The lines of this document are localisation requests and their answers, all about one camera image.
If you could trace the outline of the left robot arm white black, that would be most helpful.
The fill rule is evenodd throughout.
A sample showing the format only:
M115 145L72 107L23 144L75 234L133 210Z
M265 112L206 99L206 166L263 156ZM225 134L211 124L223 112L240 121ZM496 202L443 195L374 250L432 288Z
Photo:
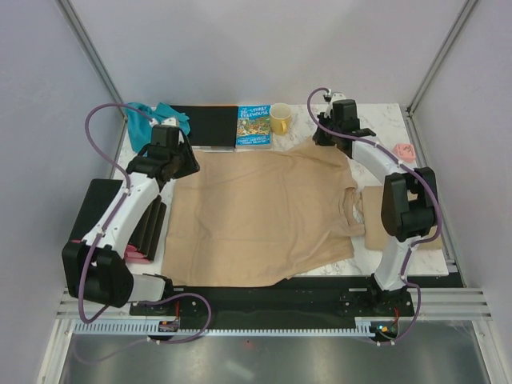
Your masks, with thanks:
M164 186L199 169L189 140L172 130L145 145L121 179L92 180L62 250L70 295L117 308L147 301L157 314L171 312L176 297L164 279L132 273L127 258L156 251L167 210Z

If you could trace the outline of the teal t shirt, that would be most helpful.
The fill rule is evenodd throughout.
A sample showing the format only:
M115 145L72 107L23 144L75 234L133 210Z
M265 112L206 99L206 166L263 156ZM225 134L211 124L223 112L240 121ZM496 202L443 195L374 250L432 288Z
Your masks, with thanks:
M154 110L150 106L139 102L130 102L129 106L140 110L144 115L156 120L158 123L168 118L176 118L184 134L188 135L190 133L190 118L185 113L177 112L167 104L160 102ZM152 128L150 121L135 110L130 108L124 108L124 110L127 116L127 131L132 151L139 152L151 140Z

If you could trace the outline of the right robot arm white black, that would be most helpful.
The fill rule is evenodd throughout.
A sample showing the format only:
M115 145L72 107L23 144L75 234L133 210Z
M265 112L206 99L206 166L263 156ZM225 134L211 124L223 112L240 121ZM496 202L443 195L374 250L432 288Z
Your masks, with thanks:
M423 243L440 236L442 215L437 180L428 166L410 168L380 143L376 133L360 127L358 118L336 120L324 114L310 114L317 126L314 142L335 146L363 165L383 186L381 223L387 244L372 280L376 286L366 295L368 309L386 314L395 305L393 293L412 284L407 281L412 253Z

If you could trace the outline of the black drawer organiser with pink fronts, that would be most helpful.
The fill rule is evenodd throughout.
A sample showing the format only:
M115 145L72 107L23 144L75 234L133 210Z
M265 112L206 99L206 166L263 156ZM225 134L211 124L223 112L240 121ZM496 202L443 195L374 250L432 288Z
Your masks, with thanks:
M90 182L70 240L90 246L109 214L98 248L111 246L126 261L150 264L155 260L167 205L152 178L130 176L130 188L120 179L96 178Z

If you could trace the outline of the beige t shirt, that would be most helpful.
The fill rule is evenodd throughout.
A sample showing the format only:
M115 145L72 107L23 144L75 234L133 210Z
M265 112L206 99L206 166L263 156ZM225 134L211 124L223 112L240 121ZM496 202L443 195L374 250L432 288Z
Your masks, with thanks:
M287 151L207 153L176 181L162 273L185 286L260 287L352 258L364 226L347 156L301 143Z

